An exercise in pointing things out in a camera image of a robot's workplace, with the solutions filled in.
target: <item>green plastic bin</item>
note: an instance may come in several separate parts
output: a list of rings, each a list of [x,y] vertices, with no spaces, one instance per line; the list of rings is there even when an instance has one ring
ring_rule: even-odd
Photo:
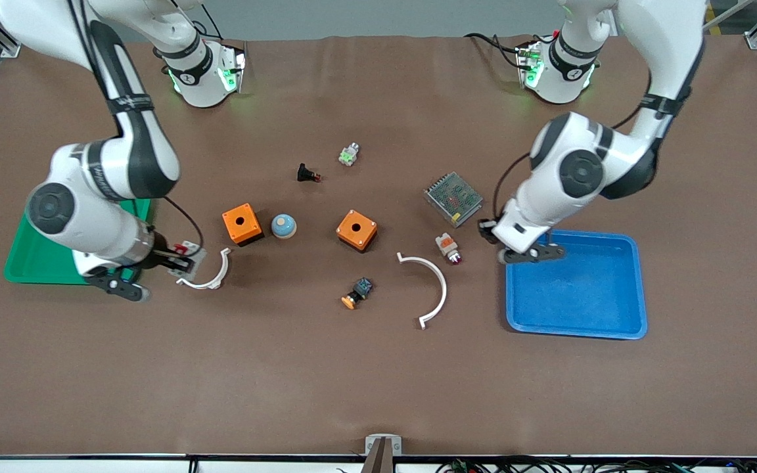
[[[149,198],[138,198],[135,204],[132,200],[126,200],[121,207],[150,222]],[[13,237],[4,275],[8,281],[21,284],[87,284],[75,269],[71,249],[37,233],[24,213]],[[124,269],[122,276],[130,281],[136,274],[131,269]]]

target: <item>brown table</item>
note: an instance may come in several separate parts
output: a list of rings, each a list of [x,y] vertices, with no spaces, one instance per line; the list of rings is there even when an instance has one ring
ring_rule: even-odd
[[[565,110],[614,123],[646,68],[610,40],[576,104],[519,89],[469,39],[331,38],[250,45],[247,96],[196,110],[172,92],[150,45],[132,45],[183,162],[172,197],[194,215],[216,271],[220,214],[250,202],[291,240],[231,255],[217,291],[161,269],[133,304],[95,288],[10,284],[2,268],[24,200],[66,143],[114,127],[87,72],[23,50],[0,69],[0,454],[345,453],[375,432],[414,454],[757,455],[757,52],[709,38],[695,92],[646,191],[598,200],[562,228],[626,233],[642,256],[650,329],[619,342],[513,332],[504,269],[474,225],[451,234],[444,311],[436,279],[396,252],[438,261],[449,225],[423,200],[457,171],[487,204],[502,169]],[[358,162],[336,161],[357,141]],[[297,183],[300,162],[327,176]],[[509,192],[528,176],[516,172]],[[367,254],[337,242],[351,208],[378,221]],[[170,206],[155,224],[194,239]],[[352,282],[376,284],[355,312]]]

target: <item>white curved tube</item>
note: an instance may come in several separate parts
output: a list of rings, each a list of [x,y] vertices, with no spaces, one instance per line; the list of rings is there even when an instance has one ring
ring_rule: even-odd
[[[435,273],[435,275],[440,280],[440,288],[442,289],[442,297],[440,298],[440,303],[436,305],[433,311],[428,312],[426,315],[423,315],[422,317],[420,317],[420,327],[422,327],[424,330],[426,329],[426,322],[429,320],[432,320],[432,318],[434,318],[434,315],[438,314],[438,312],[440,311],[440,309],[442,309],[442,306],[446,302],[446,296],[448,294],[448,288],[446,287],[446,278],[442,275],[439,268],[436,267],[435,264],[433,264],[431,261],[428,261],[427,259],[418,258],[415,256],[409,256],[409,257],[403,258],[400,252],[397,252],[396,257],[399,258],[400,264],[409,263],[410,261],[411,263],[420,263],[421,265],[428,267],[430,270],[432,270]]]
[[[206,284],[192,284],[191,282],[186,281],[186,279],[180,278],[177,280],[177,284],[186,284],[190,288],[219,288],[223,276],[226,276],[226,269],[229,267],[229,260],[226,257],[227,254],[229,254],[229,248],[224,248],[221,251],[221,269],[212,281],[207,282]]]

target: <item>blue plastic tray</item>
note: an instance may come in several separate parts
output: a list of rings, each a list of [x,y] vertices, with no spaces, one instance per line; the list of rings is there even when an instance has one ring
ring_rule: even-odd
[[[519,332],[636,340],[647,333],[639,248],[626,235],[553,231],[564,258],[507,266],[507,321]]]

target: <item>orange cube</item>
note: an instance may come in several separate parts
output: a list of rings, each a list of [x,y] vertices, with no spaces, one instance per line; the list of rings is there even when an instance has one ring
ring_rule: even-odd
[[[366,252],[367,246],[373,241],[379,226],[364,215],[350,210],[340,225],[337,225],[338,238],[360,252]]]
[[[249,245],[265,236],[250,204],[235,207],[233,210],[224,212],[222,216],[229,238],[238,246]]]

